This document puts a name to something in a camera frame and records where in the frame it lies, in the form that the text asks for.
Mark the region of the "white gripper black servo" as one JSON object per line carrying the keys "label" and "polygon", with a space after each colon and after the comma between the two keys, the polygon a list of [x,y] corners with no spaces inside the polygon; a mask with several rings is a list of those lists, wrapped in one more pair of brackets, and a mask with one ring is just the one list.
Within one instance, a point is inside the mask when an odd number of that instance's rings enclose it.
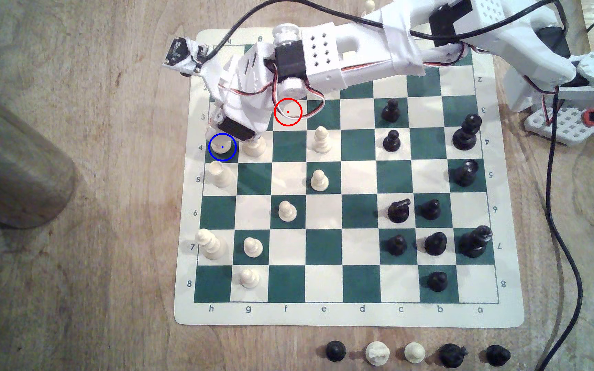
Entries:
{"label": "white gripper black servo", "polygon": [[220,100],[210,113],[207,140],[225,132],[249,140],[265,132],[274,108],[271,93],[274,72],[265,65],[273,56],[273,44],[254,44],[244,55],[233,55],[219,78]]}

